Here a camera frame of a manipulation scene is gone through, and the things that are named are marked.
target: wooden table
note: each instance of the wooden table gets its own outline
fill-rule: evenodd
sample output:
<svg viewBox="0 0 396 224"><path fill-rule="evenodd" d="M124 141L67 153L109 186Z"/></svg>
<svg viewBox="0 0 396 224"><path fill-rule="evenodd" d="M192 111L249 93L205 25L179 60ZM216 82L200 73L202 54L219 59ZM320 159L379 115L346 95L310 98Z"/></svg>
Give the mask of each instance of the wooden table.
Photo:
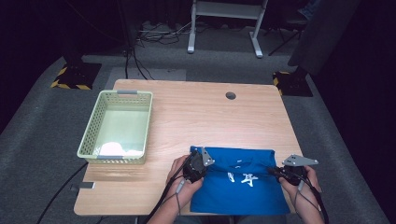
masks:
<svg viewBox="0 0 396 224"><path fill-rule="evenodd" d="M148 214L174 159L190 146L273 149L278 166L290 154L302 155L275 86L121 79L114 89L153 92L146 163L89 164L83 181L95 186L79 191L78 215ZM182 214L191 214L189 205Z"/></svg>

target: blue cloth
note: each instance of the blue cloth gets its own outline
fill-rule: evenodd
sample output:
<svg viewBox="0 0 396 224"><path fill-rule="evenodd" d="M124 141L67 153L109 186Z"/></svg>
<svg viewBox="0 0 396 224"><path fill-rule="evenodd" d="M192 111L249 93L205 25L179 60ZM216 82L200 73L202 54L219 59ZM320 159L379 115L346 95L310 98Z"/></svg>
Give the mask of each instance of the blue cloth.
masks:
<svg viewBox="0 0 396 224"><path fill-rule="evenodd" d="M266 168L276 166L270 149L205 147L215 163L191 199L191 211L227 215L284 215L283 191Z"/></svg>

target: hand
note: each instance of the hand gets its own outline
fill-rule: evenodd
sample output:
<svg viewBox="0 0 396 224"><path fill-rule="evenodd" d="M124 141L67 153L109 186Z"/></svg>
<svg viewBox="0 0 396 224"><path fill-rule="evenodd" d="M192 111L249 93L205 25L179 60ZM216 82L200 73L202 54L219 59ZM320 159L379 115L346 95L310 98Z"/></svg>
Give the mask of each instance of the hand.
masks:
<svg viewBox="0 0 396 224"><path fill-rule="evenodd" d="M166 178L166 185L169 183L172 176L183 165L183 162L188 157L189 156L182 156L174 160L171 171L169 172L168 177ZM202 178L200 180L195 181L193 184L190 181L186 181L184 183L183 188L176 196L177 187L182 180L184 180L183 169L181 169L180 172L177 174L175 182L170 187L165 197L166 202L163 203L163 205L157 210L157 212L154 214L154 216L151 218L148 224L174 223L174 220L179 212L179 207L181 209L191 200L192 195L202 186L202 183L204 181Z"/></svg>
<svg viewBox="0 0 396 224"><path fill-rule="evenodd" d="M175 172L182 166L183 162L188 158L189 156L182 156L176 160L174 160L172 164L171 171L168 174L168 177L166 178L166 184L170 181L171 177L175 174ZM184 180L183 177L183 169L180 170L178 175L176 176L175 182L172 184L172 187L169 189L168 194L166 195L166 198L169 197L176 197L174 195L177 191L177 187L180 184L182 180ZM180 208L184 207L192 198L192 195L197 191L201 186L204 180L201 178L198 181L195 181L193 184L190 181L186 181L184 183L183 188L181 189L180 193L177 195L178 201L180 203Z"/></svg>
<svg viewBox="0 0 396 224"><path fill-rule="evenodd" d="M309 166L305 166L305 170L312 186L321 192L315 170ZM304 223L323 223L323 219L318 211L318 201L311 188L304 184L302 190L299 192L298 187L290 184L285 178L280 177L279 182L283 189L289 194L291 202L294 204L296 211L299 213Z"/></svg>

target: black cable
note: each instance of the black cable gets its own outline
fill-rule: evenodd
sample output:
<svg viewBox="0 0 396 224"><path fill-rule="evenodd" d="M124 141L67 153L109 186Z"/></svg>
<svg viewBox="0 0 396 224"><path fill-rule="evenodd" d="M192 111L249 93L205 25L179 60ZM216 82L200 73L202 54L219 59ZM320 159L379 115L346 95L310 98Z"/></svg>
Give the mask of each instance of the black cable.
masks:
<svg viewBox="0 0 396 224"><path fill-rule="evenodd" d="M178 193L176 193L176 200L177 200L177 207L178 207L178 215L180 216L181 207L180 207L180 201L178 200Z"/></svg>
<svg viewBox="0 0 396 224"><path fill-rule="evenodd" d="M288 175L294 175L294 176L296 176L297 178L299 178L300 180L303 180L303 181L305 182L305 184L311 189L312 193L313 193L314 196L315 196L315 199L317 200L317 202L318 202L318 204L319 204L319 206L320 206L321 212L322 212L322 214L323 214L324 223L325 223L325 224L329 224L329 215L327 214L327 211L326 211L326 208L325 208L325 206L324 206L324 203L323 203L323 201L322 201L322 199L321 199L320 193L319 193L319 191L311 184L311 181L309 180L309 178L305 179L305 178L303 178L302 176L299 176L299 175L297 175L297 174L295 174L295 173L292 173L292 172L287 172L287 173L288 173Z"/></svg>
<svg viewBox="0 0 396 224"><path fill-rule="evenodd" d="M166 198L165 200L163 200L162 204L168 202L171 198L173 198L173 196L177 195L177 193L172 194L171 196L169 196L168 198Z"/></svg>
<svg viewBox="0 0 396 224"><path fill-rule="evenodd" d="M53 201L56 199L56 197L61 193L61 191L64 189L64 187L72 180L85 166L88 165L88 162L86 161L77 171L75 171L70 177L64 182L64 184L58 189L58 191L52 196L50 199L49 203L47 204L46 208L44 211L41 213L40 218L38 219L36 224L39 224L41 220L43 219L44 215L46 215L47 210L49 210L51 204Z"/></svg>
<svg viewBox="0 0 396 224"><path fill-rule="evenodd" d="M146 48L146 46L145 46L145 44L143 43L142 39L137 39L137 41L138 41L138 42L136 42L136 45L137 45L137 46L140 46L140 47L142 47L143 49Z"/></svg>
<svg viewBox="0 0 396 224"><path fill-rule="evenodd" d="M157 26L155 26L154 28L151 28L150 30L148 30L146 34L142 35L142 36L141 36L141 40L146 41L146 42L149 42L149 43L160 43L160 44L163 44L163 45L175 44L175 43L177 43L177 42L179 41L179 37L183 34L183 32L184 32L186 29L188 29L187 26L188 26L189 24L190 24L190 22L187 23L186 25L184 25L183 27L181 27L180 29L175 30L175 31L165 32L165 33L163 33L163 34L161 34L161 35L149 35L149 36L148 36L148 34L149 34L151 31L153 31L154 29L156 29L156 28L158 28L159 26L161 26L161 25L157 25ZM172 39L176 39L176 40L173 41L173 42L163 42L163 40L172 40Z"/></svg>
<svg viewBox="0 0 396 224"><path fill-rule="evenodd" d="M100 219L96 222L96 224L100 224L103 220L105 220L108 217L100 217Z"/></svg>
<svg viewBox="0 0 396 224"><path fill-rule="evenodd" d="M100 29L98 29L95 25L93 25L90 21L88 21L88 20L77 10L69 1L67 1L67 0L64 0L64 1L66 2L67 5L69 5L69 6L73 9L73 11L74 11L77 15L79 15L85 22L87 22L87 24L89 24L89 25L91 26L91 28L93 28L95 31L99 32L99 34L104 35L104 36L106 36L107 38L110 38L110 39L112 39L112 40L114 40L114 41L117 41L117 42L123 44L123 42L122 42L121 40L119 40L119 39L117 39L116 37L113 37L113 36L111 36L111 35L108 35L108 34L106 34L105 32L103 32L103 31L101 31Z"/></svg>
<svg viewBox="0 0 396 224"><path fill-rule="evenodd" d="M146 37L146 35L148 35L149 34L149 32L151 32L151 31L153 31L153 30L155 30L155 29L157 29L158 27L160 27L160 26L162 26L162 24L161 23L158 23L156 26L154 26L153 28L151 28L151 29L148 29L148 31L146 31L146 32L144 32L144 31L142 31L142 33L144 32L145 34L143 35L143 37Z"/></svg>
<svg viewBox="0 0 396 224"><path fill-rule="evenodd" d="M125 79L128 79L128 62L129 62L129 59L130 59L129 55L130 55L130 52L127 49L126 50L126 57L125 57Z"/></svg>
<svg viewBox="0 0 396 224"><path fill-rule="evenodd" d="M126 22L125 22L125 15L123 13L123 8L121 6L120 0L117 1L117 6L119 7L119 15L120 15L120 21L121 21L121 26L122 26L122 33L124 36L124 40L128 46L127 49L127 58L128 58L128 53L129 53L129 49L131 48L131 42L130 39L128 37L128 27L126 26Z"/></svg>
<svg viewBox="0 0 396 224"><path fill-rule="evenodd" d="M318 210L318 212L320 212L320 210L308 199L308 198L306 198L299 190L297 190L297 193L296 193L296 197L295 198L297 198L297 195L298 194L300 194L306 201L308 201L314 208L316 208L317 210Z"/></svg>
<svg viewBox="0 0 396 224"><path fill-rule="evenodd" d="M139 70L140 74L143 76L143 78L144 78L145 80L148 80L148 78L143 74L142 70L140 69L139 64L137 63L136 51L134 50L134 48L132 48L132 50L133 50L133 54L134 54L134 63L136 64L137 70ZM151 76L151 74L149 73L149 71L148 71L148 74L149 74L149 76L151 77L151 79L154 80L154 78Z"/></svg>
<svg viewBox="0 0 396 224"><path fill-rule="evenodd" d="M187 161L189 160L190 156L184 160L183 164L178 168L178 170L175 172L175 174L169 179L169 182L166 184L165 189L163 190L163 194L161 195L160 200L157 202L157 204L155 205L155 207L152 209L152 211L150 212L150 214L148 214L148 216L146 217L145 221L143 223L147 224L149 222L149 220L154 216L154 214L157 212L157 210L161 207L161 205L163 204L163 200L166 197L166 194L168 194L169 189L172 187L172 184L175 182L176 179L180 178L177 177L178 173L181 171L181 169L183 169L184 165L187 163Z"/></svg>
<svg viewBox="0 0 396 224"><path fill-rule="evenodd" d="M140 64L140 66L146 70L146 72L148 72L149 77L151 77L152 80L155 80L154 77L151 75L151 73L149 72L149 70L142 64L142 62L140 62L137 58L136 58L137 62Z"/></svg>

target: green plastic basket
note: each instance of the green plastic basket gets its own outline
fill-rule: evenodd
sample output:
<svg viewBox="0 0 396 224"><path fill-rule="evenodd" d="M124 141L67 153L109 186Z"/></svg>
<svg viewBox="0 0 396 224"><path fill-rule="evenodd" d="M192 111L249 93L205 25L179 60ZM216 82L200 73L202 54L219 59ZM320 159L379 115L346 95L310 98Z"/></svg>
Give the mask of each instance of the green plastic basket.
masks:
<svg viewBox="0 0 396 224"><path fill-rule="evenodd" d="M149 91L101 91L78 156L90 163L144 163L151 104Z"/></svg>

